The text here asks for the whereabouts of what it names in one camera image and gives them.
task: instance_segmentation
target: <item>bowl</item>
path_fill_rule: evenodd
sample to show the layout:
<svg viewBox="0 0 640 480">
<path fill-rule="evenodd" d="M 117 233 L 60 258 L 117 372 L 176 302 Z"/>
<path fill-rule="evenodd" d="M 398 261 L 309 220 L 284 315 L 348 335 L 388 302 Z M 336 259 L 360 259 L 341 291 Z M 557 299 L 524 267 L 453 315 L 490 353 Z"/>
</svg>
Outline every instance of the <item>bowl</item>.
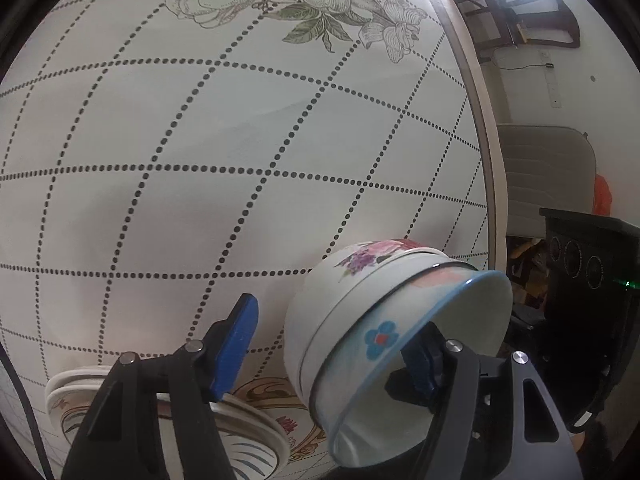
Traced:
<svg viewBox="0 0 640 480">
<path fill-rule="evenodd" d="M 77 368 L 62 372 L 47 384 L 46 409 L 54 428 L 71 444 L 109 367 Z M 225 394 L 210 404 L 222 444 L 238 480 L 264 480 L 279 473 L 289 460 L 289 444 L 282 427 L 235 397 Z M 158 394 L 159 429 L 169 478 L 182 478 L 171 404 Z"/>
<path fill-rule="evenodd" d="M 317 265 L 285 320 L 285 368 L 298 397 L 308 406 L 322 364 L 367 310 L 405 280 L 441 264 L 473 268 L 411 240 L 354 244 Z"/>
<path fill-rule="evenodd" d="M 316 377 L 309 408 L 325 430 L 332 458 L 363 467 L 423 441 L 433 414 L 393 400 L 389 374 L 404 368 L 400 350 L 429 321 L 445 338 L 495 355 L 511 313 L 511 283 L 496 270 L 436 267 L 380 301 L 335 346 Z"/>
</svg>

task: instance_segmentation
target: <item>white wall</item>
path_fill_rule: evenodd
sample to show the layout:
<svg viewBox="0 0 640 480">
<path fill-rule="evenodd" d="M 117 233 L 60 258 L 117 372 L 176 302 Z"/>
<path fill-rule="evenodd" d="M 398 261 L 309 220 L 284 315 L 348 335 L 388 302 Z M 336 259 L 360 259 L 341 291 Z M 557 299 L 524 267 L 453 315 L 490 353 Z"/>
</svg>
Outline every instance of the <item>white wall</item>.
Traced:
<svg viewBox="0 0 640 480">
<path fill-rule="evenodd" d="M 556 124 L 587 132 L 598 173 L 613 195 L 612 216 L 640 225 L 640 73 L 613 32 L 586 0 L 563 0 L 580 25 L 578 49 L 521 46 L 498 49 L 499 66 L 555 65 L 561 108 L 552 108 L 544 69 L 500 70 L 513 123 Z M 551 9 L 522 9 L 518 12 Z"/>
</svg>

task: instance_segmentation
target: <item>table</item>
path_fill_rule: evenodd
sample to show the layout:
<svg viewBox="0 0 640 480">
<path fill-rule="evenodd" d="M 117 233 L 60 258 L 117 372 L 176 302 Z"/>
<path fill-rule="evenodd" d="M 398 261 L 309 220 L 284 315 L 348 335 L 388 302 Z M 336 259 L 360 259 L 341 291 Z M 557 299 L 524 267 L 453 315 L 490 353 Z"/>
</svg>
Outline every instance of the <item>table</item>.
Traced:
<svg viewBox="0 0 640 480">
<path fill-rule="evenodd" d="M 0 153 L 0 335 L 58 463 L 51 376 L 171 352 L 250 292 L 236 395 L 289 434 L 284 478 L 322 476 L 282 363 L 306 273 L 403 237 L 505 264 L 495 121 L 451 0 L 62 0 L 0 85 Z M 0 389 L 28 435 L 4 370 Z"/>
</svg>

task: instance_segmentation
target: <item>metal screw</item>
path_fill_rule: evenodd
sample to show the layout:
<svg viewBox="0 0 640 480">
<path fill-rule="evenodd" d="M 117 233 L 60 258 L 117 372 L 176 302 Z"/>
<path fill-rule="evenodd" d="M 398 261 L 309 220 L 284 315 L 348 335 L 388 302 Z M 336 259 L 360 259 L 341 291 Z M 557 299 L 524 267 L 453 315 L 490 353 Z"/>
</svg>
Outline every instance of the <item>metal screw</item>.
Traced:
<svg viewBox="0 0 640 480">
<path fill-rule="evenodd" d="M 455 339 L 449 339 L 444 345 L 447 347 L 447 350 L 450 352 L 460 352 L 464 347 L 460 341 L 456 341 Z"/>
<path fill-rule="evenodd" d="M 124 352 L 118 359 L 121 365 L 130 365 L 136 360 L 136 354 L 134 352 Z"/>
<path fill-rule="evenodd" d="M 199 339 L 192 339 L 191 341 L 187 341 L 184 345 L 184 349 L 187 352 L 199 352 L 204 348 L 204 344 Z"/>
<path fill-rule="evenodd" d="M 516 361 L 519 365 L 523 365 L 529 362 L 529 356 L 524 352 L 520 352 L 519 350 L 511 354 L 511 357 L 513 357 L 513 360 Z"/>
</svg>

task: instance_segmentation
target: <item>beige cushion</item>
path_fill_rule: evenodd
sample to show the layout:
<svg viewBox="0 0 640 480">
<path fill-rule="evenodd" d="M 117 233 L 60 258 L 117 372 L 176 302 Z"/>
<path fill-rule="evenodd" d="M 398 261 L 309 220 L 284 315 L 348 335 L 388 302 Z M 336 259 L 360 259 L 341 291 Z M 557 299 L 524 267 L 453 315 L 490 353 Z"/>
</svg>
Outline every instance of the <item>beige cushion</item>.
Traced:
<svg viewBox="0 0 640 480">
<path fill-rule="evenodd" d="M 507 234 L 545 237 L 541 207 L 590 213 L 596 159 L 587 139 L 564 126 L 498 124 L 507 174 Z"/>
</svg>

